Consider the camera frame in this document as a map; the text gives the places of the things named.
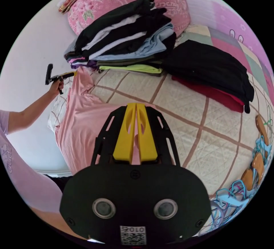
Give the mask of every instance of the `black garment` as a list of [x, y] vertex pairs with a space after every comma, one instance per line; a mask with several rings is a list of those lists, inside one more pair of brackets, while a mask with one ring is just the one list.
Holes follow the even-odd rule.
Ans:
[[[147, 15], [139, 17], [134, 23], [111, 30], [106, 37], [93, 45], [89, 50], [82, 51], [83, 57], [89, 57], [91, 54], [94, 54], [108, 44], [121, 38], [129, 37], [139, 32], [146, 32], [145, 36], [142, 36], [141, 39], [135, 39], [135, 41], [138, 41], [139, 44], [142, 45], [146, 38], [158, 30], [157, 28], [159, 26], [162, 27], [171, 22], [169, 17], [163, 15], [165, 12], [166, 8], [153, 9]], [[127, 41], [124, 42], [124, 46], [127, 45], [130, 45], [130, 43], [127, 43]]]
[[135, 14], [147, 15], [154, 5], [154, 0], [135, 0], [102, 15], [80, 33], [75, 43], [76, 53], [91, 42], [99, 31]]
[[143, 45], [146, 38], [150, 37], [152, 34], [154, 34], [157, 30], [159, 30], [161, 27], [163, 27], [168, 22], [166, 22], [164, 24], [163, 23], [164, 23], [164, 18], [162, 18], [158, 22], [155, 22], [154, 27], [153, 27], [154, 31], [151, 30], [152, 32], [150, 33], [149, 36], [148, 36], [148, 33], [146, 33], [142, 37], [132, 39], [132, 40], [129, 40], [126, 42], [122, 42], [122, 43], [118, 44], [117, 46], [114, 46], [113, 48], [105, 51], [101, 55], [122, 55], [122, 54], [129, 54], [129, 53], [136, 52]]
[[64, 191], [67, 182], [72, 178], [72, 176], [61, 177], [61, 178], [53, 178], [53, 177], [50, 177], [49, 175], [45, 175], [45, 176], [47, 176], [52, 181], [54, 181], [62, 192]]
[[214, 46], [187, 40], [164, 59], [162, 69], [192, 83], [211, 86], [239, 98], [250, 113], [254, 88], [246, 68], [232, 55]]

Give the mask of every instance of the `sleeve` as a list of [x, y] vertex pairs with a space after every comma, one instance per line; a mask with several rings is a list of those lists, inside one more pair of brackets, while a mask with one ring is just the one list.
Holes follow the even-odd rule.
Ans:
[[0, 110], [0, 156], [7, 174], [25, 203], [45, 212], [59, 212], [62, 192], [57, 184], [26, 164], [9, 140], [9, 112]]
[[8, 135], [9, 112], [0, 110], [0, 128], [5, 135]]
[[92, 77], [88, 70], [84, 67], [79, 67], [77, 69], [77, 75], [73, 79], [71, 86], [71, 94], [84, 95], [94, 86]]

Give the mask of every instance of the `person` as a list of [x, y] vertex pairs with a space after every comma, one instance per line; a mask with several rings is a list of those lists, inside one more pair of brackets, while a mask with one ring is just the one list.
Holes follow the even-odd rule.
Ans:
[[7, 135], [31, 126], [63, 87], [63, 81], [54, 82], [47, 93], [21, 112], [0, 110], [0, 155], [7, 174], [25, 203], [45, 212], [59, 212], [64, 179], [51, 178], [30, 168]]

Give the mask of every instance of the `sticker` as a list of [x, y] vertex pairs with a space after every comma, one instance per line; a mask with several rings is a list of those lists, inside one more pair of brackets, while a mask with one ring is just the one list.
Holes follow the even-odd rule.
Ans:
[[122, 245], [146, 245], [146, 228], [144, 226], [120, 226]]

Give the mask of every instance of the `pink shirt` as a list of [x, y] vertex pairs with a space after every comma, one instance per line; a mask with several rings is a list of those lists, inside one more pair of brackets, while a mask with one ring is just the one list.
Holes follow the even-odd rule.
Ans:
[[[122, 105], [103, 103], [88, 91], [94, 86], [88, 71], [80, 67], [74, 77], [68, 93], [67, 109], [63, 121], [55, 129], [55, 138], [64, 159], [72, 172], [78, 171], [91, 164], [95, 138], [101, 131], [109, 114]], [[139, 151], [133, 150], [133, 164], [139, 164]]]
[[61, 190], [50, 178], [37, 173], [22, 160], [6, 137], [8, 124], [9, 112], [0, 110], [0, 154], [10, 180], [27, 205], [58, 213]]

